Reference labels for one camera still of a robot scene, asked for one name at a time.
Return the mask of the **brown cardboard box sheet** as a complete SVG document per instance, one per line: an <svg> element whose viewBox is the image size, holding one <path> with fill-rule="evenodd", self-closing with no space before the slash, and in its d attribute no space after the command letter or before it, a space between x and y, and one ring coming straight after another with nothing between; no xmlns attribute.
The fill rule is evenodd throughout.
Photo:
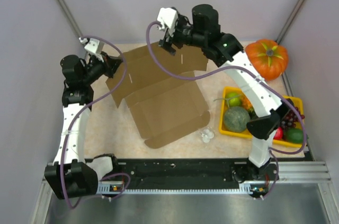
<svg viewBox="0 0 339 224"><path fill-rule="evenodd" d="M116 106L125 101L141 138L152 149L164 147L204 128L210 121L207 101L195 81L176 79L153 61L147 46L124 53L109 89Z"/></svg>

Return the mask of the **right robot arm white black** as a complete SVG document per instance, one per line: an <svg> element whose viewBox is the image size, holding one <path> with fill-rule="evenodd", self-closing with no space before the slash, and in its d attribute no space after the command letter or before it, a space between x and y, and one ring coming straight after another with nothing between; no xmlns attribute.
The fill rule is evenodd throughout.
<svg viewBox="0 0 339 224"><path fill-rule="evenodd" d="M195 6L191 21L174 7L162 7L157 20L158 28L165 32L160 47L172 55L176 48L183 46L200 48L249 99L257 118L246 125L253 136L247 173L255 180L260 179L267 171L275 131L289 112L291 102L283 101L268 89L240 42L234 35L221 31L219 14L211 5Z"/></svg>

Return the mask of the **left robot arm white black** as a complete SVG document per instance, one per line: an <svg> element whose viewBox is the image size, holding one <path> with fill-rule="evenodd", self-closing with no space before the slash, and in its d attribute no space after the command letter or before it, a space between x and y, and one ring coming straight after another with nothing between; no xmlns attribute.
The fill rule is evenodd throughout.
<svg viewBox="0 0 339 224"><path fill-rule="evenodd" d="M112 78L122 62L120 57L111 57L105 52L91 55L89 61L67 55L60 62L65 78L63 129L57 154L44 170L45 179L59 199L94 195L104 176L114 180L120 174L114 154L86 161L84 140L93 105L91 85L103 75Z"/></svg>

